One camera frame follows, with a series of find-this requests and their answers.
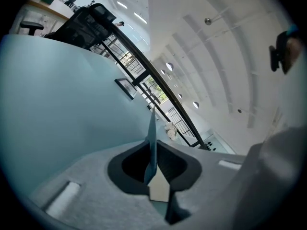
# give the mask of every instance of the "black railing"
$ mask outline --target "black railing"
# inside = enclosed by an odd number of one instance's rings
[[[190,132],[193,134],[193,136],[197,139],[197,142],[194,144],[190,144],[187,139],[183,136],[183,134],[178,130],[178,134],[182,137],[182,139],[191,147],[195,147],[197,145],[201,145],[203,149],[206,148],[201,136],[199,135],[196,127],[192,123],[190,117],[178,101],[177,97],[174,95],[174,93],[171,91],[167,83],[164,81],[164,79],[160,76],[160,74],[157,72],[157,70],[154,68],[154,66],[151,64],[151,62],[144,56],[144,54],[130,41],[130,39],[121,31],[119,30],[115,25],[110,26],[110,30],[112,31],[113,35],[116,37],[116,39],[123,44],[123,46],[135,57],[135,59],[142,65],[142,67],[145,69],[145,72],[143,72],[141,75],[139,75],[137,78],[135,78],[131,71],[127,69],[123,65],[120,59],[116,57],[116,55],[112,52],[112,50],[105,45],[104,42],[102,42],[102,45],[105,47],[105,49],[108,51],[108,53],[114,58],[114,60],[122,67],[122,69],[127,73],[127,75],[131,78],[132,83],[134,86],[138,86],[140,90],[146,95],[146,97],[152,102],[156,109],[161,113],[161,115],[168,121],[171,122],[169,117],[161,110],[159,107],[159,103],[157,104],[154,101],[154,98],[144,89],[141,85],[141,81],[143,81],[146,77],[151,75],[153,80],[160,86],[161,90],[165,93],[165,95],[169,98],[170,102],[173,104],[174,108],[177,110],[178,114],[182,117],[184,120],[184,123],[188,126]]]

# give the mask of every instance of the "stool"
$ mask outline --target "stool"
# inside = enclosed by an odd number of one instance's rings
[[[44,27],[35,22],[30,22],[30,21],[21,21],[20,22],[20,27],[21,28],[29,28],[29,35],[34,36],[35,30],[43,30]]]

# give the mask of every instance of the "picture frame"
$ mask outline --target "picture frame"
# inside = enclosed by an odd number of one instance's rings
[[[127,78],[115,79],[114,81],[126,93],[126,95],[130,97],[130,99],[134,99],[137,90]]]

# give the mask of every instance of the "handrail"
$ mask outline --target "handrail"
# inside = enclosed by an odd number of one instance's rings
[[[156,81],[156,83],[160,86],[162,91],[166,94],[166,96],[169,98],[170,102],[174,105],[174,107],[177,109],[178,113],[181,115],[182,119],[186,122],[188,125],[190,131],[193,133],[195,138],[197,139],[196,143],[199,143],[202,147],[202,149],[206,149],[206,146],[198,133],[196,127],[194,126],[193,122],[191,121],[189,115],[184,110],[183,106],[180,104],[180,102],[177,100],[177,97],[172,92],[172,90],[169,88],[167,83],[164,81],[164,79],[160,76],[158,71],[154,68],[154,66],[151,64],[151,62],[145,57],[145,55],[130,41],[130,39],[121,31],[119,30],[114,24],[110,25],[109,28],[114,36],[126,47],[128,51],[130,51],[136,59],[140,62],[140,64],[145,68],[146,71],[151,75],[151,77]]]

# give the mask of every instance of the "light blue wall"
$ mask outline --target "light blue wall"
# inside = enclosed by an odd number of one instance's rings
[[[142,140],[151,112],[111,61],[65,43],[8,35],[0,48],[1,161],[22,193],[81,156]]]

